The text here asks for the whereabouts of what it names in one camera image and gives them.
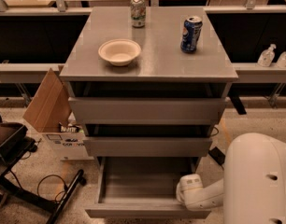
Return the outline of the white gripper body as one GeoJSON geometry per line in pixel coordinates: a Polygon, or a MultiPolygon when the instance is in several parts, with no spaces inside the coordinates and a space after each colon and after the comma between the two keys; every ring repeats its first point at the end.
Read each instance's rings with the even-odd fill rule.
{"type": "Polygon", "coordinates": [[[188,210],[205,209],[205,188],[200,175],[183,176],[176,187],[176,198],[188,210]]]}

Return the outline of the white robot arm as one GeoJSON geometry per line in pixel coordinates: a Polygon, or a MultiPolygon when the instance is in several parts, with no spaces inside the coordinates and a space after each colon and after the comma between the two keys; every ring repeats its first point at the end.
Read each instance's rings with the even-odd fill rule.
{"type": "Polygon", "coordinates": [[[286,143],[241,134],[227,149],[223,179],[205,187],[185,175],[176,198],[190,211],[222,206],[224,224],[286,224],[286,143]]]}

